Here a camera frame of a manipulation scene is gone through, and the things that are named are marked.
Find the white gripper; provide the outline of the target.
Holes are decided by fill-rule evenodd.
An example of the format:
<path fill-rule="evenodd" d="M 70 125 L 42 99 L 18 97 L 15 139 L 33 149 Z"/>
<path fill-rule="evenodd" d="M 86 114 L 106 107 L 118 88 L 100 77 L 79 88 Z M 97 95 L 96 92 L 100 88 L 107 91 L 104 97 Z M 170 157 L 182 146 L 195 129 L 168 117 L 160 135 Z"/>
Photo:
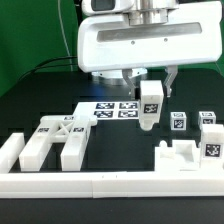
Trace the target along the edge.
<path fill-rule="evenodd" d="M 171 96 L 178 66 L 218 60 L 222 54 L 222 3 L 134 0 L 123 12 L 88 16 L 78 30 L 78 65 L 85 72 L 122 70 L 132 99 L 140 98 L 136 69 L 167 66 Z"/>

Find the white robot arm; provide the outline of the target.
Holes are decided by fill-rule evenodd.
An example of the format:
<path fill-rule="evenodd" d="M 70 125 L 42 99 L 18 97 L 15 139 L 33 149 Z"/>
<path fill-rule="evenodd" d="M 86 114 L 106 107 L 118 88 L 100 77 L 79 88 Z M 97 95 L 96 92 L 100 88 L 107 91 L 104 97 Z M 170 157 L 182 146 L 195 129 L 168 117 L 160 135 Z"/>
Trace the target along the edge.
<path fill-rule="evenodd" d="M 220 0 L 83 0 L 78 65 L 85 72 L 164 67 L 171 90 L 178 67 L 222 54 Z"/>

